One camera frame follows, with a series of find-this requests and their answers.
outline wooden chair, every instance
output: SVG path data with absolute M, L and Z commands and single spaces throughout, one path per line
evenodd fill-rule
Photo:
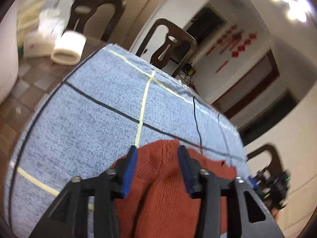
M 140 45 L 139 49 L 137 50 L 136 55 L 141 57 L 143 51 L 145 50 L 146 45 L 148 44 L 150 38 L 152 37 L 156 28 L 160 25 L 165 25 L 168 27 L 168 33 L 166 34 L 165 43 L 154 52 L 151 57 L 150 63 L 153 64 L 155 67 L 162 69 L 170 60 L 171 54 L 173 50 L 178 47 L 182 42 L 188 41 L 191 45 L 189 51 L 183 57 L 183 59 L 178 64 L 176 70 L 172 74 L 172 77 L 175 78 L 180 70 L 184 67 L 184 65 L 188 62 L 188 60 L 193 56 L 197 48 L 196 40 L 189 35 L 186 31 L 175 25 L 174 23 L 168 21 L 167 19 L 158 19 L 150 31 L 147 33 L 145 39 L 143 40 L 142 44 Z M 164 57 L 162 60 L 159 60 L 159 57 L 164 53 Z
M 122 0 L 75 0 L 71 8 L 71 15 L 66 29 L 74 30 L 83 34 L 87 20 L 93 14 L 95 14 L 97 8 L 100 5 L 108 3 L 113 4 L 115 6 L 115 13 L 109 21 L 108 25 L 106 26 L 105 31 L 101 37 L 102 41 L 107 42 L 124 12 L 126 2 Z M 87 11 L 88 9 L 90 9 L 90 11 L 88 11 L 87 13 L 80 13 L 76 11 L 76 8 L 78 6 L 85 6 L 87 8 Z

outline red garment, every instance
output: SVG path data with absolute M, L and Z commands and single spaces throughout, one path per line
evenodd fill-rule
M 191 199 L 177 159 L 178 140 L 158 140 L 138 149 L 131 192 L 116 200 L 121 238 L 193 238 L 200 199 Z M 233 179 L 236 169 L 222 161 L 212 161 L 194 149 L 190 157 L 217 176 Z M 227 231 L 227 208 L 221 198 L 221 234 Z

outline red ribbed sweater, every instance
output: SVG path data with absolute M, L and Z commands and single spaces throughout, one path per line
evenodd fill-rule
M 121 238 L 193 238 L 200 199 L 191 199 L 177 159 L 178 140 L 158 140 L 138 149 L 131 192 L 116 200 Z M 233 179 L 236 169 L 187 149 L 202 168 Z M 221 234 L 227 231 L 226 200 L 221 198 Z

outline metal bolt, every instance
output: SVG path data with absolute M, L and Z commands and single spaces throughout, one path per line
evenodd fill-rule
M 239 183 L 243 183 L 244 182 L 244 180 L 242 180 L 242 178 L 240 176 L 237 176 L 236 179 L 239 180 Z
M 74 176 L 72 179 L 70 179 L 72 182 L 80 182 L 81 177 L 80 176 Z
M 116 174 L 116 170 L 114 170 L 113 168 L 110 168 L 107 170 L 107 174 L 112 176 L 112 175 L 115 175 Z
M 200 170 L 200 174 L 203 175 L 203 176 L 208 176 L 209 175 L 209 172 L 207 169 L 201 169 Z

